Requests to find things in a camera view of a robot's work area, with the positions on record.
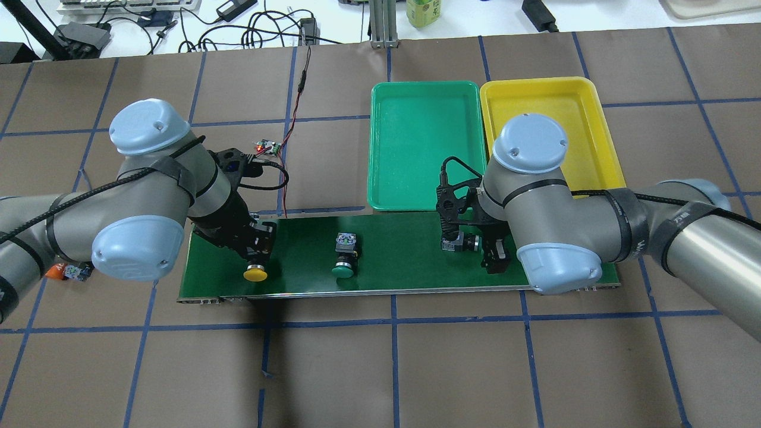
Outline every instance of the green button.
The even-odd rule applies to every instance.
[[[330,272],[333,272],[333,276],[336,278],[351,278],[354,276],[354,271],[346,266],[336,266]]]

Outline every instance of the yellow button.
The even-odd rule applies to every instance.
[[[246,272],[243,272],[243,278],[248,279],[254,283],[258,283],[267,279],[267,272],[261,270],[258,267],[254,267],[247,270]]]

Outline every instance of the light blue joint cap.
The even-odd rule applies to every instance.
[[[124,107],[108,129],[116,150],[128,156],[173,145],[190,131],[190,124],[163,100],[149,98]]]
[[[174,267],[183,235],[183,226],[168,217],[127,217],[95,236],[93,265],[114,278],[155,281]]]
[[[544,174],[563,163],[568,137],[555,120],[536,113],[513,117],[494,141],[494,158],[519,174]]]
[[[583,289],[603,275],[600,257],[577,245],[540,242],[524,245],[517,255],[528,283],[542,294]]]
[[[721,209],[726,209],[727,211],[732,210],[732,206],[729,204],[729,198],[724,196],[717,185],[708,180],[703,180],[702,178],[687,178],[685,180],[666,180],[661,181],[661,183],[684,183],[688,186],[695,187],[706,195],[708,199],[711,200],[712,204]]]

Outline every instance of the blue tape line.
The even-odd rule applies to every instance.
[[[370,119],[369,114],[359,114],[356,116],[330,116],[330,117],[305,117],[304,119],[296,119],[296,123],[300,122],[324,122],[327,120],[359,120]]]
[[[106,325],[102,327],[37,327],[31,334],[60,334],[60,333],[124,333],[130,331],[142,331],[138,325]]]
[[[178,325],[152,325],[150,331],[207,331],[207,330],[259,330],[265,328],[259,323],[240,324],[178,324]]]
[[[206,128],[208,126],[237,126],[237,125],[263,125],[268,123],[283,123],[283,119],[264,119],[264,120],[236,120],[233,122],[205,122],[194,123],[193,128]]]
[[[201,80],[203,78],[203,68],[206,65],[206,52],[201,54],[201,66],[198,68],[198,79],[196,79],[196,89],[193,91],[193,102],[190,105],[190,114],[188,123],[193,124],[193,117],[196,115],[196,104],[198,103],[198,93],[201,91]]]
[[[267,373],[269,370],[269,344],[272,338],[272,323],[274,322],[274,306],[272,300],[266,302],[266,326],[264,329],[264,339],[262,340],[262,372]]]
[[[720,100],[701,100],[703,104],[754,103],[758,101],[761,101],[761,98],[725,98]]]
[[[391,376],[393,385],[393,428],[400,428],[399,405],[399,326],[396,322],[396,295],[391,295]]]
[[[57,136],[64,134],[86,134],[93,132],[92,129],[61,129],[59,131],[27,131],[24,133],[6,133],[7,137],[23,137],[23,136]]]
[[[18,354],[16,354],[16,362],[13,364],[13,370],[11,371],[11,377],[8,379],[8,386],[5,388],[5,394],[0,403],[0,423],[2,417],[5,414],[5,408],[8,406],[8,399],[11,397],[11,391],[13,390],[13,384],[16,381],[18,375],[18,368],[21,365],[21,360],[24,358],[24,351],[27,349],[27,342],[29,341],[29,335],[32,331],[32,325],[34,325],[34,318],[37,316],[37,310],[40,308],[40,302],[43,299],[43,293],[45,292],[45,285],[47,279],[43,278],[40,283],[40,290],[37,291],[37,297],[34,299],[34,306],[32,307],[32,313],[29,316],[27,327],[24,329],[24,337],[21,338],[21,345],[18,348]]]
[[[692,311],[659,311],[659,317],[711,317],[721,315],[718,309],[695,309]]]
[[[656,107],[656,106],[687,106],[697,104],[697,101],[652,101],[643,103],[608,103],[603,104],[604,108],[613,107]]]
[[[695,309],[686,311],[659,311],[656,313],[661,317],[700,317],[716,316],[721,312],[716,309]],[[529,315],[531,321],[568,321],[568,320],[606,320],[606,319],[627,319],[627,318],[650,318],[653,312],[610,312],[600,314],[549,314],[549,315]],[[177,324],[177,325],[154,325],[150,326],[150,331],[206,331],[206,330],[257,330],[274,328],[311,328],[311,327],[351,327],[358,325],[379,325],[379,324],[465,324],[479,322],[519,322],[523,321],[523,315],[495,315],[486,317],[420,317],[420,318],[375,318],[364,320],[343,320],[343,321],[307,321],[307,322],[285,322],[279,324]],[[124,333],[142,331],[143,327],[139,325],[127,326],[98,326],[98,327],[35,327],[30,334],[67,334],[67,333]],[[0,334],[23,334],[25,328],[0,329]]]
[[[3,136],[5,135],[5,131],[8,130],[8,125],[11,124],[11,118],[13,117],[13,113],[16,111],[16,106],[18,106],[18,101],[21,99],[21,94],[24,93],[24,88],[27,87],[29,75],[32,74],[32,67],[34,67],[34,62],[30,62],[29,68],[27,69],[27,74],[24,75],[24,80],[21,81],[21,86],[19,87],[18,92],[16,93],[16,98],[13,100],[13,104],[11,105],[11,110],[8,111],[8,117],[5,118],[5,123],[2,126],[2,131],[0,131],[0,134]]]
[[[486,48],[483,46],[483,36],[478,36],[478,44],[481,48],[481,60],[483,61],[483,72],[486,74],[486,81],[492,81],[492,74],[489,72],[489,61],[486,59]]]
[[[587,62],[584,61],[584,54],[581,51],[581,44],[578,42],[578,36],[576,35],[575,31],[571,33],[571,36],[573,37],[573,44],[576,45],[576,53],[578,54],[578,60],[581,63],[581,70],[584,72],[584,77],[589,78],[589,70],[587,70]]]
[[[399,318],[397,324],[464,324],[472,322],[516,322],[523,321],[522,315],[498,315],[489,317],[434,317]]]
[[[666,28],[666,32],[668,32],[668,37],[671,40],[671,46],[673,46],[673,50],[677,54],[677,58],[679,59],[679,64],[681,64],[682,70],[684,71],[684,75],[687,77],[689,88],[692,90],[693,95],[695,96],[695,100],[698,103],[698,108],[700,109],[700,114],[703,116],[703,121],[705,122],[705,125],[708,127],[708,132],[711,134],[711,139],[713,139],[713,142],[714,142],[714,145],[716,146],[716,150],[718,151],[719,157],[721,157],[721,162],[724,163],[724,167],[727,169],[727,174],[729,174],[729,179],[732,181],[732,186],[734,186],[734,189],[739,193],[738,197],[740,198],[740,203],[743,206],[745,215],[749,219],[752,219],[753,215],[750,213],[750,207],[748,206],[748,202],[745,200],[745,197],[742,194],[742,190],[740,189],[740,183],[737,181],[737,177],[734,175],[734,171],[732,171],[732,167],[729,165],[729,160],[727,159],[727,156],[724,153],[724,149],[721,147],[721,143],[718,141],[718,137],[716,136],[716,131],[714,131],[713,125],[711,124],[711,120],[708,118],[708,114],[705,112],[705,108],[703,107],[702,101],[700,100],[700,96],[698,95],[698,89],[695,86],[695,82],[693,82],[693,77],[690,75],[689,70],[687,69],[687,63],[684,61],[684,57],[682,56],[682,51],[679,49],[679,45],[677,44],[677,39],[674,37],[673,31],[671,30],[670,27]]]
[[[711,134],[711,139],[713,139],[714,145],[716,146],[716,150],[718,151],[719,157],[721,157],[721,162],[724,163],[724,167],[727,169],[727,174],[729,174],[729,178],[732,181],[732,186],[734,186],[734,189],[737,191],[737,197],[740,199],[740,204],[743,206],[743,211],[745,211],[745,215],[749,219],[753,219],[753,214],[750,211],[750,207],[748,206],[748,202],[745,200],[745,196],[743,195],[742,189],[740,189],[740,182],[737,180],[737,176],[735,176],[734,171],[732,170],[732,167],[729,165],[729,159],[727,158],[727,155],[724,153],[724,149],[721,147],[721,143],[718,141],[718,136],[716,135],[716,131],[713,128],[713,125],[711,124],[711,120],[708,118],[708,114],[705,112],[705,108],[702,104],[698,103],[698,108],[700,109],[700,113],[703,116],[703,120],[705,121],[705,125],[708,127],[708,132]]]
[[[100,123],[100,117],[103,116],[103,109],[106,106],[106,100],[108,99],[108,94],[111,92],[111,85],[113,84],[113,76],[116,75],[117,66],[119,66],[119,58],[116,58],[113,60],[111,75],[108,78],[108,83],[106,83],[106,90],[103,92],[103,98],[100,99],[100,106],[97,109],[97,115],[95,115],[95,123],[93,123],[93,129],[90,131],[90,138],[88,139],[88,144],[87,146],[84,147],[84,154],[82,155],[82,161],[79,163],[79,169],[77,170],[77,177],[74,179],[74,186],[72,187],[72,192],[76,192],[77,187],[79,187],[79,181],[82,178],[82,170],[84,170],[84,164],[86,164],[88,161],[90,148],[92,147],[93,140],[95,139],[95,132],[97,130],[98,124]]]
[[[700,102],[700,96],[698,96],[697,87],[695,86],[695,83],[693,82],[693,77],[689,74],[689,70],[687,69],[687,63],[684,62],[684,57],[682,57],[682,51],[679,49],[679,46],[677,45],[677,39],[674,38],[671,27],[666,27],[666,32],[668,32],[668,37],[671,40],[671,46],[673,46],[673,50],[677,54],[677,58],[679,59],[679,64],[681,64],[682,70],[684,71],[684,75],[685,77],[687,77],[687,83],[689,84],[689,89],[693,92],[693,96],[695,96],[695,99],[698,102]]]
[[[531,316],[526,303],[526,292],[521,290],[521,314],[526,334],[526,351],[528,352],[528,367],[531,374],[531,388],[533,390],[533,405],[537,409],[537,425],[544,428],[544,414],[542,412],[542,399],[539,394],[539,379],[537,378],[537,365],[533,358],[533,341],[531,340]]]
[[[264,388],[259,390],[259,410],[256,412],[256,428],[262,428],[264,422]]]
[[[135,393],[137,392],[138,388],[138,378],[140,377],[142,356],[145,352],[145,342],[148,339],[148,328],[151,326],[151,316],[153,315],[153,307],[156,303],[157,284],[157,280],[153,282],[153,288],[151,289],[151,298],[148,300],[148,310],[145,311],[145,322],[143,322],[142,334],[140,335],[140,347],[138,348],[138,355],[135,359],[135,371],[132,372],[132,384],[129,386],[129,397],[127,398],[127,409],[124,413],[123,428],[128,428],[129,421],[132,419],[132,405],[135,403]]]
[[[684,403],[682,402],[682,394],[679,391],[679,384],[677,383],[677,375],[674,373],[673,364],[671,363],[671,355],[669,354],[668,345],[666,344],[666,336],[664,334],[663,326],[661,325],[661,317],[658,312],[658,305],[655,303],[655,297],[653,296],[653,289],[650,285],[650,276],[648,270],[645,267],[645,261],[642,257],[639,258],[639,269],[642,272],[642,279],[645,283],[645,291],[648,294],[650,300],[650,307],[653,311],[653,319],[655,320],[655,329],[658,331],[658,340],[661,342],[661,350],[664,353],[664,360],[666,361],[666,370],[668,371],[668,378],[671,381],[671,389],[673,390],[673,396],[677,400],[677,410],[679,411],[679,418],[682,420],[682,424],[686,428],[692,428],[692,425],[687,420],[687,413],[684,410]]]
[[[386,81],[391,81],[391,48],[386,48]]]
[[[567,320],[615,320],[626,318],[649,318],[651,312],[609,312],[603,314],[557,314],[530,315],[531,321],[567,321]]]
[[[291,99],[293,98],[293,79],[296,76],[296,46],[292,48],[291,53],[291,71],[288,76],[288,96],[285,102],[285,121],[283,123],[283,139],[288,135],[288,128],[291,127]],[[285,157],[288,155],[288,146],[285,146],[280,151],[280,157],[282,159],[283,167],[285,166]],[[282,182],[283,175],[280,174],[280,182]],[[283,189],[278,189],[278,203],[277,203],[277,215],[280,216],[283,213]]]
[[[387,318],[375,318],[367,320],[347,320],[347,321],[303,321],[303,322],[282,322],[274,324],[276,328],[322,328],[322,327],[351,327],[357,325],[388,325],[393,321]]]

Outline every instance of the white table surface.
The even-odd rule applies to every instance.
[[[56,12],[59,0],[40,0],[50,17],[58,24],[72,20]],[[215,9],[222,0],[202,0],[198,9],[201,18],[213,21],[216,18]],[[264,1],[254,5],[249,11],[238,17],[232,24],[245,25],[251,13],[264,10]],[[306,8],[317,18],[321,37],[342,43],[356,43],[367,40],[369,8],[362,6],[341,5],[337,0],[267,0],[269,10],[288,11]],[[40,13],[32,0],[24,0],[24,4],[49,29],[52,25]],[[710,24],[739,24],[761,22],[761,8],[750,11],[739,11],[730,14],[715,15],[707,18],[682,20],[675,18],[659,0],[545,0],[545,4],[555,15],[558,28],[561,31],[589,30],[618,30],[629,28],[652,27],[682,27],[690,25]],[[442,0],[441,18],[422,29],[414,28],[405,16],[405,4],[398,3],[396,11],[397,31],[399,38],[426,39],[446,37],[488,36],[496,34],[532,34],[536,33],[531,23],[521,11],[521,0]],[[109,14],[111,16],[126,16],[128,14]],[[206,29],[210,28],[198,22],[193,16],[183,13],[188,38],[195,42]],[[296,18],[307,17],[300,12]],[[94,22],[96,18],[79,17],[78,22]],[[134,56],[145,55],[148,52],[148,38],[136,25],[126,21],[112,23],[112,39],[104,48],[102,56]],[[269,22],[258,24],[264,30],[274,30]],[[149,29],[155,38],[158,28]],[[243,33],[241,29],[216,30],[211,38],[215,42],[236,43]],[[11,14],[0,7],[0,40],[25,41],[24,34]],[[286,37],[285,45],[292,46],[295,37]],[[155,50],[156,53],[175,53],[183,41],[180,25],[170,30],[165,40]],[[43,53],[43,48],[32,39],[35,52]],[[280,40],[265,43],[265,46],[281,46]],[[219,49],[242,49],[235,46],[219,46]]]

